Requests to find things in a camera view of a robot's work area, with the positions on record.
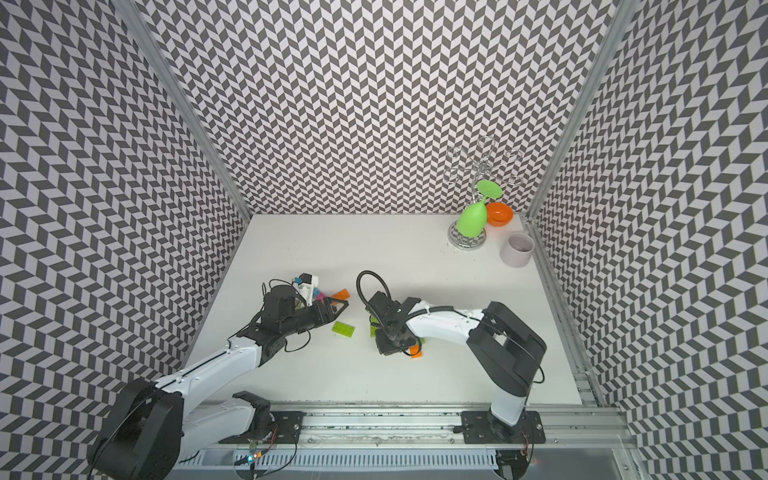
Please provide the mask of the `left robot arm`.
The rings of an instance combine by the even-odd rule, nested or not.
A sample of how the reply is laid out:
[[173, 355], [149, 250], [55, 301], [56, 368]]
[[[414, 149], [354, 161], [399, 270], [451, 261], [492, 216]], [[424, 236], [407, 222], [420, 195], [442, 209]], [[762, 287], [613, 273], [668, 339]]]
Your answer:
[[264, 366], [294, 334], [338, 319], [349, 303], [306, 300], [289, 285], [271, 288], [261, 309], [217, 352], [157, 380], [136, 379], [118, 393], [88, 448], [90, 471], [113, 479], [163, 479], [181, 460], [227, 439], [272, 442], [278, 424], [268, 400], [240, 391], [207, 407], [214, 393]]

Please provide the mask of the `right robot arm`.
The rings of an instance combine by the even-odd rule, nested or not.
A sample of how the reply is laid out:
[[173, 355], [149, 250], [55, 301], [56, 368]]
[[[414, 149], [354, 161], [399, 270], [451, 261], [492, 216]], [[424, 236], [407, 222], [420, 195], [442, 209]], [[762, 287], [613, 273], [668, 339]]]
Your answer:
[[415, 356], [426, 339], [469, 348], [496, 387], [492, 418], [508, 427], [523, 416], [536, 377], [543, 372], [545, 341], [500, 302], [484, 309], [437, 306], [409, 297], [398, 302], [385, 292], [364, 302], [380, 354]]

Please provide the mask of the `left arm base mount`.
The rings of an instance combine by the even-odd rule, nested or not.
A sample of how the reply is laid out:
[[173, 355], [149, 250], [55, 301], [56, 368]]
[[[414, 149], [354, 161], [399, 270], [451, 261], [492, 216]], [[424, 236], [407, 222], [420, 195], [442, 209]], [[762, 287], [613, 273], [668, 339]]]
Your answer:
[[300, 439], [304, 412], [274, 411], [269, 400], [247, 391], [233, 394], [232, 399], [251, 407], [253, 415], [243, 426], [237, 425], [219, 444], [259, 442], [274, 445], [295, 443]]

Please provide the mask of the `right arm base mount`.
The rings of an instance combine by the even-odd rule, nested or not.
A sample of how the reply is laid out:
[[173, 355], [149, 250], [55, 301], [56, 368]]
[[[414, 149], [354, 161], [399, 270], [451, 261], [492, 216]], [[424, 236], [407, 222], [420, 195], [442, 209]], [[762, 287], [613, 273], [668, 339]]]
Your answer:
[[463, 411], [461, 422], [453, 428], [466, 444], [544, 444], [546, 436], [536, 411], [524, 410], [518, 422], [510, 426], [487, 411]]

